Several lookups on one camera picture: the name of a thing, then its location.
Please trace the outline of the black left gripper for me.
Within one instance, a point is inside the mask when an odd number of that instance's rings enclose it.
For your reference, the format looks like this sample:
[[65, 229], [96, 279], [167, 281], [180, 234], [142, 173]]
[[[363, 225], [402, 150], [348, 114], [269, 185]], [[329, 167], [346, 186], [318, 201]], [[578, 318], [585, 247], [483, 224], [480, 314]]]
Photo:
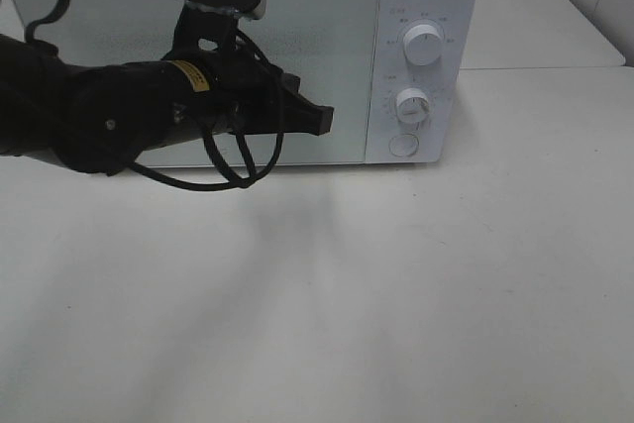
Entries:
[[331, 131], [334, 108], [302, 96], [294, 74], [283, 73], [280, 86], [279, 73], [234, 17], [183, 7], [163, 60], [190, 81], [199, 113], [221, 119], [227, 129], [246, 135]]

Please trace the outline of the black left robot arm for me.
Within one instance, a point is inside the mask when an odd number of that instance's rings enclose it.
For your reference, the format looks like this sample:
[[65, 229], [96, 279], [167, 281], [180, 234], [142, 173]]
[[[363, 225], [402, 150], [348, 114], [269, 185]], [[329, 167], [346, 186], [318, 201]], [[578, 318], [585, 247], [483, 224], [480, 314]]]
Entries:
[[250, 176], [256, 135], [321, 136], [334, 111], [300, 94], [236, 19], [184, 7], [171, 50], [153, 61], [81, 66], [51, 47], [1, 40], [1, 153], [116, 174], [147, 151], [201, 141], [229, 181], [217, 137], [235, 138]]

